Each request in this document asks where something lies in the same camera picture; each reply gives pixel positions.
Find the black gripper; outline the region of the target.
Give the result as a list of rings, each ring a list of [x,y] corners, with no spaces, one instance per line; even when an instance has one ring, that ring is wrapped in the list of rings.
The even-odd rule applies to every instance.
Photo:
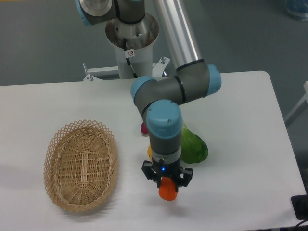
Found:
[[[180,158],[171,164],[166,164],[164,161],[157,162],[154,159],[152,162],[144,160],[141,169],[148,180],[156,183],[157,188],[161,186],[162,177],[171,178],[178,192],[180,187],[187,187],[193,178],[193,169],[182,168],[180,162]]]

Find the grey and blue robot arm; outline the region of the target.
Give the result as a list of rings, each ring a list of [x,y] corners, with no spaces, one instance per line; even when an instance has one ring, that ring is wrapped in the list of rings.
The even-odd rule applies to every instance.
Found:
[[[106,34],[124,54],[149,46],[158,26],[145,12],[142,0],[77,0],[83,22],[107,22]],[[154,5],[170,47],[176,75],[163,80],[129,72],[135,79],[130,94],[148,131],[152,160],[144,161],[142,171],[158,187],[162,178],[171,179],[175,189],[186,187],[191,168],[180,165],[182,117],[180,105],[216,93],[221,76],[200,54],[185,3],[181,0],[156,0]]]

